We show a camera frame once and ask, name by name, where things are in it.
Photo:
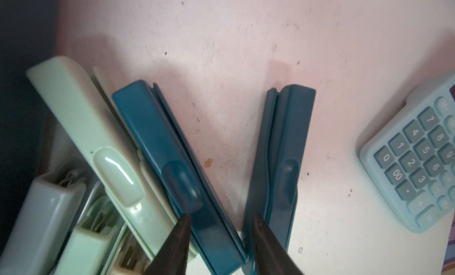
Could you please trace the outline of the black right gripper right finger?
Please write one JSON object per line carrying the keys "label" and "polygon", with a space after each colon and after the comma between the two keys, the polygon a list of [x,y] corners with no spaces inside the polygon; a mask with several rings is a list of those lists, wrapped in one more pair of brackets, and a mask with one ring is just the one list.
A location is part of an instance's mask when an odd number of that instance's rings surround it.
{"label": "black right gripper right finger", "polygon": [[258,214],[252,220],[252,243],[258,275],[303,275],[266,221]]}

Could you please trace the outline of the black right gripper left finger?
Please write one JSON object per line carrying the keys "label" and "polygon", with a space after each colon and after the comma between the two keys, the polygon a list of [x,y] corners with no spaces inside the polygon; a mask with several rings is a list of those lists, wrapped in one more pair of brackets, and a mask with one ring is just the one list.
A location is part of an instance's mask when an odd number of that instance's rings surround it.
{"label": "black right gripper left finger", "polygon": [[185,275],[191,238],[191,218],[183,214],[144,275]]}

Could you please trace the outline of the beige pliers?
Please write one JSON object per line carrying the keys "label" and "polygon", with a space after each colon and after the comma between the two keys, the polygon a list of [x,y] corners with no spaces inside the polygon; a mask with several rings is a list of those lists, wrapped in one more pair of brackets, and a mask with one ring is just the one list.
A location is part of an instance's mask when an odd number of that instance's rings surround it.
{"label": "beige pliers", "polygon": [[108,275],[142,275],[151,264],[133,235],[124,237]]}

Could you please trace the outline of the mint green pliers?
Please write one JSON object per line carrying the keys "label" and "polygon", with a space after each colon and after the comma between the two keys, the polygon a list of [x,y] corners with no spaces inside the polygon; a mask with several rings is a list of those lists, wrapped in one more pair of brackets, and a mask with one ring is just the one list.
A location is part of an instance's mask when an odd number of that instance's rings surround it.
{"label": "mint green pliers", "polygon": [[98,198],[72,230],[54,274],[99,275],[122,226],[123,219],[110,199]]}

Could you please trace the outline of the light green pliers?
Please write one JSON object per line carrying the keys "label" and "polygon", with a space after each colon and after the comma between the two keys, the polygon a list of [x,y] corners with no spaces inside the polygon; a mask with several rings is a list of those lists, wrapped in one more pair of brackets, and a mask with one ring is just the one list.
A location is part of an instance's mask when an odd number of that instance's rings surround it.
{"label": "light green pliers", "polygon": [[35,65],[26,75],[103,183],[145,254],[154,258],[177,217],[114,106],[109,77],[100,68],[88,74],[65,56]]}

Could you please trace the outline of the grey-blue pliers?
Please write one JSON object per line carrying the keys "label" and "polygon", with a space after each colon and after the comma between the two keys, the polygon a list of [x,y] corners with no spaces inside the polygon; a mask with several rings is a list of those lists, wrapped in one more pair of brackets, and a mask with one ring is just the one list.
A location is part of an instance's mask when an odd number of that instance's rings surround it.
{"label": "grey-blue pliers", "polygon": [[81,169],[36,177],[1,256],[3,275],[46,275],[86,191]]}

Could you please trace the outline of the teal plastic storage box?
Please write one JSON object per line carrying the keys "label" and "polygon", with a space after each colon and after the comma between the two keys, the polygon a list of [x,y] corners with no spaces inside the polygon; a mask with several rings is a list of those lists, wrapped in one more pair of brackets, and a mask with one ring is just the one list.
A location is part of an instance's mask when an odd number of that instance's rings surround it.
{"label": "teal plastic storage box", "polygon": [[1,0],[1,248],[37,174],[48,110],[26,71],[51,58],[59,0]]}

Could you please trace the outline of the light blue calculator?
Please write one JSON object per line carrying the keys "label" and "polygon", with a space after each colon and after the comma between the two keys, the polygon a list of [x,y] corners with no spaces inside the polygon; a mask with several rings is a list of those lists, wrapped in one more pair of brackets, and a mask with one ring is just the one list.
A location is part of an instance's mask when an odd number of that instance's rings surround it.
{"label": "light blue calculator", "polygon": [[359,159],[397,218],[423,233],[455,208],[455,73],[417,86]]}

